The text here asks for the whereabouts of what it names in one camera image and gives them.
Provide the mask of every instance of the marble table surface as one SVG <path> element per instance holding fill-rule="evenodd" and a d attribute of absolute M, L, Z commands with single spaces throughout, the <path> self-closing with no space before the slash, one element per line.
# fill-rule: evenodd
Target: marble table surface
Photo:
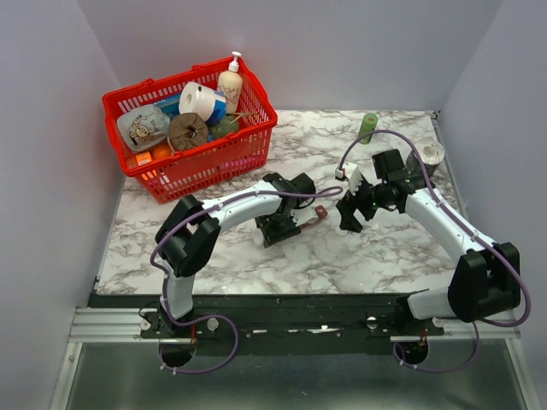
<path fill-rule="evenodd" d="M 334 168 L 356 137 L 365 111 L 279 111 L 273 129 L 268 163 L 245 175 L 201 190 L 198 199 L 215 198 L 253 185 L 263 175 L 279 172 L 287 179 L 307 173 L 318 189 L 339 183 Z M 399 131 L 411 140 L 435 138 L 424 112 L 380 111 L 378 128 Z M 358 144 L 349 161 L 359 164 L 372 184 L 371 156 L 400 149 L 404 141 L 388 134 Z M 445 164 L 433 181 L 457 207 Z M 209 264 L 197 274 L 196 294 L 365 293 L 408 292 L 447 285 L 454 264 L 424 228 L 406 214 L 379 210 L 372 221 L 361 222 L 362 233 L 335 232 L 339 214 L 336 199 L 317 201 L 329 215 L 320 224 L 268 249 L 253 240 L 254 221 L 223 233 Z M 175 202 L 159 205 L 135 180 L 126 179 L 115 224 L 100 272 L 99 294 L 159 294 L 161 273 L 149 263 L 154 236 Z"/>

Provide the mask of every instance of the white tape roll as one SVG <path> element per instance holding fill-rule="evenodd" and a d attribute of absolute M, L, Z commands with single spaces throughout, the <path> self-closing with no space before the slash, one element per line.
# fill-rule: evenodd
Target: white tape roll
<path fill-rule="evenodd" d="M 208 126 L 214 126 L 226 115 L 226 99 L 219 91 L 190 82 L 180 94 L 179 111 L 196 113 Z"/>

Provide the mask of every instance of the lotion pump bottle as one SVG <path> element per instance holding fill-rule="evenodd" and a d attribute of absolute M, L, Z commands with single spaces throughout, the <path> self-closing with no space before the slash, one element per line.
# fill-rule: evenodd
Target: lotion pump bottle
<path fill-rule="evenodd" d="M 228 69 L 219 75 L 219 82 L 216 87 L 226 97 L 226 114 L 233 114 L 237 111 L 241 87 L 243 85 L 243 79 L 238 74 L 238 58 L 241 56 L 241 53 L 232 51 L 232 55 L 233 61 L 228 65 Z"/>

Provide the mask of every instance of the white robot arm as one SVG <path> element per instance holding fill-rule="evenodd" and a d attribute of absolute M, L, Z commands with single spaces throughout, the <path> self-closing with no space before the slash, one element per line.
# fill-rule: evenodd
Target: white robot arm
<path fill-rule="evenodd" d="M 267 248 L 299 234 L 306 225 L 326 216 L 323 207 L 318 207 L 316 212 L 307 208 L 308 205 L 303 204 L 308 201 L 305 198 L 259 194 L 263 191 L 312 196 L 315 185 L 305 173 L 292 180 L 270 173 L 252 187 L 221 198 L 199 202 L 192 195 L 185 196 L 163 223 L 156 234 L 157 243 L 167 231 L 189 216 L 214 209 L 191 222 L 192 228 L 186 226 L 178 230 L 160 253 L 161 263 L 169 276 L 167 298 L 176 319 L 191 311 L 195 274 L 209 261 L 216 239 L 222 232 L 254 219 Z"/>
<path fill-rule="evenodd" d="M 397 149 L 375 155 L 373 162 L 376 175 L 382 180 L 375 186 L 369 184 L 354 164 L 345 163 L 343 171 L 337 170 L 337 179 L 347 180 L 349 184 L 344 198 L 337 204 L 341 215 L 340 228 L 355 232 L 362 230 L 354 215 L 356 210 L 365 220 L 370 220 L 378 208 L 397 209 L 420 222 L 456 263 L 450 286 L 408 296 L 405 304 L 413 318 L 457 317 L 471 322 L 519 305 L 521 290 L 513 276 L 474 238 L 480 235 L 518 272 L 519 253 L 515 246 L 511 243 L 497 244 L 444 202 L 474 232 L 470 237 L 432 198 L 423 176 L 409 175 Z M 438 190 L 434 192 L 444 201 Z"/>

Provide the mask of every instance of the gray wall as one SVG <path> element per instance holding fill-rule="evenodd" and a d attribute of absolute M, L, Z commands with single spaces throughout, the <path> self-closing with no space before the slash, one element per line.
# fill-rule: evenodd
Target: gray wall
<path fill-rule="evenodd" d="M 124 85 L 243 52 L 276 108 L 439 109 L 501 0 L 78 0 Z"/>
<path fill-rule="evenodd" d="M 471 221 L 521 252 L 532 293 L 523 343 L 545 408 L 546 21 L 544 0 L 505 0 L 440 117 Z"/>
<path fill-rule="evenodd" d="M 0 408 L 48 408 L 121 176 L 101 96 L 118 86 L 72 0 L 0 14 Z"/>

